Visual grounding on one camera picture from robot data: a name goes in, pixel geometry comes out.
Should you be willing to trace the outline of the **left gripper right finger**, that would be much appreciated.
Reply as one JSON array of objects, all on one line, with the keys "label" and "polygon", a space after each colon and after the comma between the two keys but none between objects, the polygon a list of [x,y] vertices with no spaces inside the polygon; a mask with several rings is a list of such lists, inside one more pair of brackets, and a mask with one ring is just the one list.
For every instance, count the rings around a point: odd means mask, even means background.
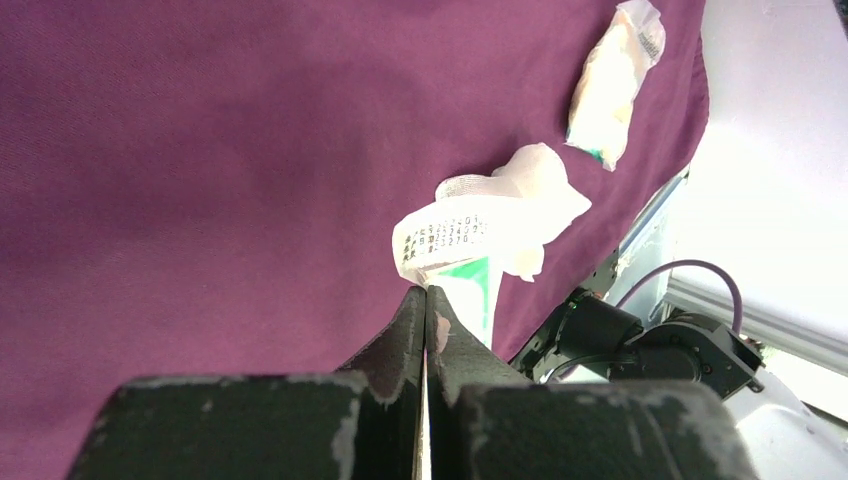
[{"label": "left gripper right finger", "polygon": [[431,473],[436,479],[753,479],[719,397],[685,381],[539,385],[426,293]]}]

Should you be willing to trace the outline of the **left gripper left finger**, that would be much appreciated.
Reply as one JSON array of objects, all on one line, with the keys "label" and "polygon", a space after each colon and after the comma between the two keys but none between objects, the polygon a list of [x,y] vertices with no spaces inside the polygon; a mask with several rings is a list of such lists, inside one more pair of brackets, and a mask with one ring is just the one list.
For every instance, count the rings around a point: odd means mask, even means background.
[{"label": "left gripper left finger", "polygon": [[103,404],[71,479],[413,479],[426,294],[330,373],[141,377]]}]

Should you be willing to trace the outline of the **white gauze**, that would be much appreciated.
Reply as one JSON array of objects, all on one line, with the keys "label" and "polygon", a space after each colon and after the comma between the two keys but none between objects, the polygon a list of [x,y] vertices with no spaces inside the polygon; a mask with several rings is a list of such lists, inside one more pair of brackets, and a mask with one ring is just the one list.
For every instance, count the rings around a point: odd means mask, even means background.
[{"label": "white gauze", "polygon": [[532,283],[542,271],[544,246],[555,240],[592,202],[568,179],[560,156],[547,144],[520,147],[503,166],[490,175],[466,174],[443,180],[435,190],[435,200],[460,196],[509,197],[525,208],[524,229],[510,224],[511,237],[529,244],[499,260],[503,271]]}]

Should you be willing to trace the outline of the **purple cloth wrap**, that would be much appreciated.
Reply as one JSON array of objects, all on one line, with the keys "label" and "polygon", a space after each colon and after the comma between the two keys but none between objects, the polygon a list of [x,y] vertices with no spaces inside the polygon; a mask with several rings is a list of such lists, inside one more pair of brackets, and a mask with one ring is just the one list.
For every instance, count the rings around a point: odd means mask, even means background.
[{"label": "purple cloth wrap", "polygon": [[703,135],[705,5],[657,9],[607,172],[563,136],[612,1],[3,2],[2,477],[63,478],[135,376],[336,368],[406,291],[394,225],[543,142],[591,207],[504,279],[513,357]]}]

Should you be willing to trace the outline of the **beige gauze roll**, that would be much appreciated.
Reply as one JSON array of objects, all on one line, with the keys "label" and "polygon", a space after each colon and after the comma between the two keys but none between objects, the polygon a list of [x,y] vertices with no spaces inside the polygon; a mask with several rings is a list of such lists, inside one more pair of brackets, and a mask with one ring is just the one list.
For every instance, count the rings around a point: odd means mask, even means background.
[{"label": "beige gauze roll", "polygon": [[614,171],[628,144],[635,99],[665,45],[661,13],[651,2],[618,4],[584,62],[570,103],[565,144]]}]

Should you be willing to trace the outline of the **white sterile packet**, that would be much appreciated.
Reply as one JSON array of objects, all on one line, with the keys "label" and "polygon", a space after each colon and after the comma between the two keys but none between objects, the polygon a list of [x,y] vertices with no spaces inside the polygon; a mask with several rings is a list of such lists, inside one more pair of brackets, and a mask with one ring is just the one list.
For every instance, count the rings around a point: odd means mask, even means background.
[{"label": "white sterile packet", "polygon": [[442,288],[463,326],[488,348],[502,278],[491,259],[495,205],[480,195],[436,201],[404,217],[391,237],[398,275]]}]

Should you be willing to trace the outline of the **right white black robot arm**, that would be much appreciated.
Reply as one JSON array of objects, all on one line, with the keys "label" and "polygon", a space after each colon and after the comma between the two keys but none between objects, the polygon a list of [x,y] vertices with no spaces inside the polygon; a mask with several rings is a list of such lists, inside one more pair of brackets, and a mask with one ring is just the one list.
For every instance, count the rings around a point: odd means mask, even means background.
[{"label": "right white black robot arm", "polygon": [[701,383],[724,402],[762,479],[844,479],[847,445],[782,382],[760,353],[722,322],[677,314],[652,328],[578,288],[511,365],[537,383],[576,367],[609,381]]}]

